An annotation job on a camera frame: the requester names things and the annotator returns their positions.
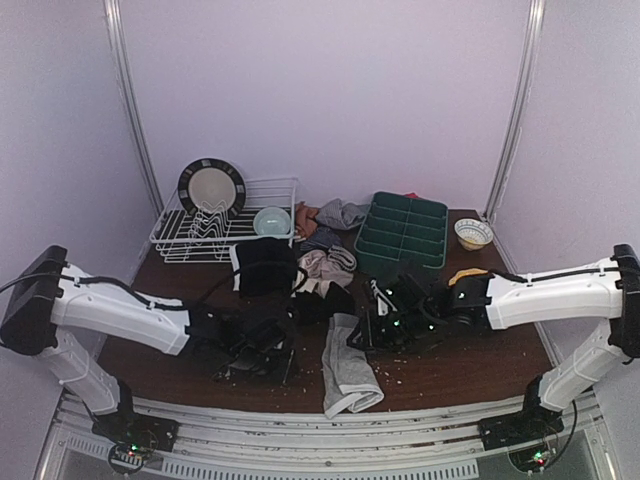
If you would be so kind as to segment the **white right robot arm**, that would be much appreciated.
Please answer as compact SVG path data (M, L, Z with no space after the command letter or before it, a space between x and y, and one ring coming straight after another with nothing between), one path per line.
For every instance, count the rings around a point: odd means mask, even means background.
M522 275L467 269L430 284L401 273L387 285L372 281L369 289L374 306L347 338L348 346L364 352L435 346L454 336L546 321L597 320L567 359L527 385L519 411L479 421L485 450L561 433L562 414L580 394L639 356L639 261L627 244L576 268Z

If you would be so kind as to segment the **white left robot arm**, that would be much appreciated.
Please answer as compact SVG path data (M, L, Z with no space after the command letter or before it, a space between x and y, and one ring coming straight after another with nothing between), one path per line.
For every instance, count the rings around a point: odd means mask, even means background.
M219 371L269 375L289 370L293 314L284 307L237 312L196 301L154 297L112 277L90 276L68 263L65 248L44 250L2 286L11 297L1 321L2 347L34 357L82 401L92 432L112 445L111 468L129 476L157 454L173 450L179 424L136 411L133 394L107 373L76 339L75 328L191 354Z

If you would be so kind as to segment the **grey boxer briefs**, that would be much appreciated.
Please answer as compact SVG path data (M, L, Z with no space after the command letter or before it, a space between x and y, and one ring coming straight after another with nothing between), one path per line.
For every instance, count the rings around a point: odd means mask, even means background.
M365 353L347 344L358 324L356 316L345 313L336 313L329 320L321 357L325 386L323 408L328 419L345 410L362 412L384 399Z

